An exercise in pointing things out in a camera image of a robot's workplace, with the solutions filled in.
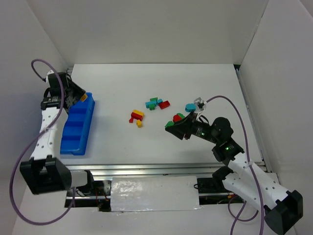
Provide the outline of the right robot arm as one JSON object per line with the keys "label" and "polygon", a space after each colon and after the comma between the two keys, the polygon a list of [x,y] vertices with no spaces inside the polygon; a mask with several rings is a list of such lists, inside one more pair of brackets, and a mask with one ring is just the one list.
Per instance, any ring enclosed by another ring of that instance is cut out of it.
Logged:
{"label": "right robot arm", "polygon": [[165,131],[180,140],[196,136],[215,144],[213,155],[224,166],[213,174],[214,178],[226,190],[263,212],[265,223],[276,234],[286,234],[303,217],[303,196],[275,182],[256,163],[248,160],[247,152],[231,137],[233,129],[228,119],[218,117],[208,124],[190,113],[165,127]]}

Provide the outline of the red rounded lego brick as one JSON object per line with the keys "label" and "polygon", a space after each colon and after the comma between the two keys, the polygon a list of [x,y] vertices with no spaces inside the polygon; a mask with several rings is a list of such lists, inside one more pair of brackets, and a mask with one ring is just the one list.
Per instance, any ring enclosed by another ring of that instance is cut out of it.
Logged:
{"label": "red rounded lego brick", "polygon": [[180,120],[182,120],[182,117],[180,115],[176,114],[176,115],[173,116],[173,122],[177,122],[177,121],[180,121]]}

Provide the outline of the small yellow lego cube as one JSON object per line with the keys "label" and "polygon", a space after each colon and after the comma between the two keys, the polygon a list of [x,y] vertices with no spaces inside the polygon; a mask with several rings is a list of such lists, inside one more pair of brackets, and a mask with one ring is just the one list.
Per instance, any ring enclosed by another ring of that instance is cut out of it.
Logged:
{"label": "small yellow lego cube", "polygon": [[141,128],[142,127],[142,121],[138,119],[136,121],[136,125],[137,125],[138,128]]}

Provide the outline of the long yellow lego brick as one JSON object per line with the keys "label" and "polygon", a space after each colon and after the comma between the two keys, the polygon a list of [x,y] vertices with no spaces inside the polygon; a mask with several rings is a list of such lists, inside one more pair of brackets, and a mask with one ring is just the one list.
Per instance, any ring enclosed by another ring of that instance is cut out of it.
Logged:
{"label": "long yellow lego brick", "polygon": [[133,113],[136,114],[137,116],[141,116],[142,118],[144,117],[144,113],[139,110],[133,110]]}

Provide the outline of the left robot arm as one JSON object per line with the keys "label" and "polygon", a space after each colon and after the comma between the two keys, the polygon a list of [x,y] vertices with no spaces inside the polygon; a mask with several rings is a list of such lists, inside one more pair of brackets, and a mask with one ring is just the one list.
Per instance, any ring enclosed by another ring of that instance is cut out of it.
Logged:
{"label": "left robot arm", "polygon": [[49,87],[41,101],[41,136],[28,161],[20,164],[20,173],[35,195],[78,188],[83,193],[92,189],[89,170],[70,171],[60,160],[63,128],[68,112],[78,101],[85,101],[85,90],[75,84],[66,72],[46,75]]}

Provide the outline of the long red lego brick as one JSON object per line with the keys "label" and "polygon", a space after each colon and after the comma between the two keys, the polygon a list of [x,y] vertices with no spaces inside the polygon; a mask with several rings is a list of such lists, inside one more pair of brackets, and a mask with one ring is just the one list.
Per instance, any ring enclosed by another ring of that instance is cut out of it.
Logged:
{"label": "long red lego brick", "polygon": [[140,121],[143,120],[143,115],[140,115],[140,114],[135,113],[135,112],[131,113],[131,117],[132,117],[132,119],[137,119],[137,120],[140,120]]}

